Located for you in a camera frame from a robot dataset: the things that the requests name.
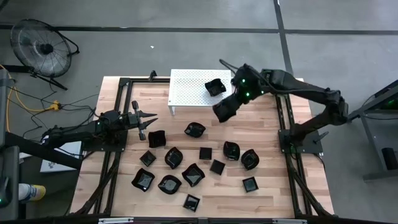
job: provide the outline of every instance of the fan stand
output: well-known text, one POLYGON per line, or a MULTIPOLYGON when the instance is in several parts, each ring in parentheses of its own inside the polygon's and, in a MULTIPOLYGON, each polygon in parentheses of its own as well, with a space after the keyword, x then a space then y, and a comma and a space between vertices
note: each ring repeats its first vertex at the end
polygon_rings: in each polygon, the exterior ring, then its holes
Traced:
POLYGON ((3 65, 3 66, 4 66, 4 68, 6 70, 8 70, 8 72, 11 72, 11 73, 29 73, 30 76, 33 77, 33 78, 39 78, 39 79, 41 79, 41 80, 43 80, 43 81, 45 81, 45 82, 47 82, 47 83, 49 83, 51 85, 55 85, 58 88, 61 88, 63 90, 68 90, 67 87, 65 87, 61 83, 55 81, 54 78, 47 79, 47 78, 44 78, 44 77, 42 77, 42 76, 40 76, 38 74, 33 73, 32 71, 34 69, 30 68, 28 66, 23 66, 23 65, 3 65))

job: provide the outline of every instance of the fan grille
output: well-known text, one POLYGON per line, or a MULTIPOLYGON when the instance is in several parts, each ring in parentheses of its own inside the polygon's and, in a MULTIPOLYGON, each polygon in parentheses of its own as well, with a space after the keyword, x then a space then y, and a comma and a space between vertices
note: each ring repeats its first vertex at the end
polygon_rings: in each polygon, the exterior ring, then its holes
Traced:
POLYGON ((55 29, 34 19, 19 21, 11 30, 11 47, 32 73, 59 77, 70 68, 72 56, 67 41, 55 29))

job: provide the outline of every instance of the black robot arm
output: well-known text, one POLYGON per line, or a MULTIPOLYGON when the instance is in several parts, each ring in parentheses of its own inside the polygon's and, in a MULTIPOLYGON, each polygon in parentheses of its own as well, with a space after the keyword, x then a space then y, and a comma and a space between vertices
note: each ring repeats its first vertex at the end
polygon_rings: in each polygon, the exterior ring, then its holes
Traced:
POLYGON ((301 82, 283 70, 258 72, 244 64, 238 68, 231 83, 235 86, 234 93, 213 106, 219 122, 227 121, 236 115, 236 111, 242 104, 248 104, 251 100, 266 93, 293 94, 326 106, 321 114, 303 124, 294 124, 290 127, 289 142, 297 146, 302 144, 307 134, 328 124, 341 125, 347 121, 348 105, 341 97, 339 90, 320 88, 301 82))
POLYGON ((138 103, 132 102, 134 114, 131 112, 120 114, 111 110, 101 113, 98 120, 85 125, 61 128, 55 126, 43 133, 43 146, 57 148, 67 142, 82 141, 85 151, 107 151, 107 146, 114 147, 122 143, 129 129, 138 128, 139 138, 145 140, 144 129, 153 123, 157 118, 142 122, 141 118, 156 116, 156 114, 144 113, 138 110, 138 103))

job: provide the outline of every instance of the wooden tabletop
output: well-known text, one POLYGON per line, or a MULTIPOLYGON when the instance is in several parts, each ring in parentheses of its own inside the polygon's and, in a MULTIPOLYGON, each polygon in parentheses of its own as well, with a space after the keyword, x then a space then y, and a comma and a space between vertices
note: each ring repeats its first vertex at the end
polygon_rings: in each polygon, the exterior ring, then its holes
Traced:
MULTIPOLYGON (((119 78, 104 77, 98 98, 98 113, 113 109, 119 78)), ((167 144, 164 147, 151 149, 148 141, 139 140, 136 130, 129 131, 126 150, 122 153, 119 166, 112 216, 230 218, 294 216, 285 158, 279 149, 277 137, 279 120, 274 96, 266 94, 248 105, 242 105, 236 116, 220 124, 211 108, 178 107, 175 116, 172 117, 167 107, 168 95, 169 84, 134 84, 132 88, 131 100, 138 101, 140 110, 158 114, 159 119, 148 127, 146 135, 150 131, 165 130, 167 144), (206 127, 201 138, 195 139, 184 133, 185 128, 193 121, 206 127), (259 165, 253 170, 246 171, 240 160, 226 160, 222 151, 225 141, 239 144, 241 154, 254 149, 260 157, 259 165), (183 153, 182 163, 174 170, 164 161, 165 154, 172 147, 177 147, 183 153), (209 170, 211 161, 199 160, 200 147, 213 148, 213 159, 226 164, 221 176, 209 170), (139 160, 147 150, 157 158, 150 167, 146 167, 139 160), (200 167, 206 177, 197 186, 190 187, 181 173, 193 163, 200 167), (156 176, 150 189, 145 193, 131 184, 140 168, 156 176), (176 176, 182 182, 178 192, 173 195, 163 193, 157 186, 168 174, 176 176), (253 176, 259 189, 247 194, 242 180, 253 176), (200 198, 195 213, 182 207, 187 194, 200 198)), ((296 122, 302 123, 311 118, 307 100, 291 96, 291 101, 296 122)), ((83 162, 71 212, 78 210, 97 187, 103 157, 103 152, 96 152, 83 162)), ((303 154, 302 157, 309 189, 323 207, 333 213, 321 162, 311 154, 303 154)), ((104 209, 107 192, 108 188, 104 193, 101 210, 104 209)), ((300 208, 304 212, 300 190, 298 194, 300 208)))

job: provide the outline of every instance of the concrete floor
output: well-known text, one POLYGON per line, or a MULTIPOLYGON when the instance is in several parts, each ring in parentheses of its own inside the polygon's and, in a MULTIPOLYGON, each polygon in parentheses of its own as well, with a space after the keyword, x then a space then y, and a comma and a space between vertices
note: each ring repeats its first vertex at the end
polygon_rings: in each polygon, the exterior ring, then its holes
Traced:
MULTIPOLYGON (((394 0, 279 2, 286 29, 398 30, 398 2, 394 0)), ((1 22, 26 18, 63 26, 278 28, 272 0, 13 0, 0 12, 1 22)), ((61 102, 98 93, 105 75, 149 75, 151 70, 169 75, 171 68, 221 69, 219 58, 234 65, 246 62, 258 69, 285 68, 278 34, 62 33, 80 46, 81 54, 73 58, 69 72, 58 79, 70 90, 58 91, 50 98, 61 102)), ((287 44, 295 76, 341 90, 350 111, 397 79, 398 39, 394 35, 288 35, 287 44)), ((18 63, 9 46, 9 30, 0 30, 0 51, 1 63, 18 63)), ((15 74, 14 78, 23 92, 38 97, 51 93, 47 84, 27 75, 15 74)), ((32 108, 40 106, 37 100, 22 100, 32 108)), ((95 106, 96 100, 92 97, 81 104, 95 106)), ((322 105, 310 106, 313 114, 323 110, 322 105)), ((11 111, 13 133, 22 135, 34 127, 25 111, 14 105, 11 111)), ((39 117, 48 127, 72 126, 87 114, 49 112, 39 117)), ((40 136, 44 130, 31 132, 27 137, 40 136)), ((364 174, 381 168, 360 121, 323 130, 330 132, 322 144, 335 213, 346 218, 398 222, 398 180, 368 184, 362 180, 364 174)), ((40 161, 25 166, 36 166, 35 163, 40 161)), ((77 174, 60 175, 69 175, 65 178, 67 182, 76 181, 77 174)), ((47 177, 36 178, 46 182, 47 177)), ((60 193, 54 187, 51 196, 59 201, 59 206, 51 207, 42 201, 33 209, 39 216, 63 214, 72 193, 60 193)))

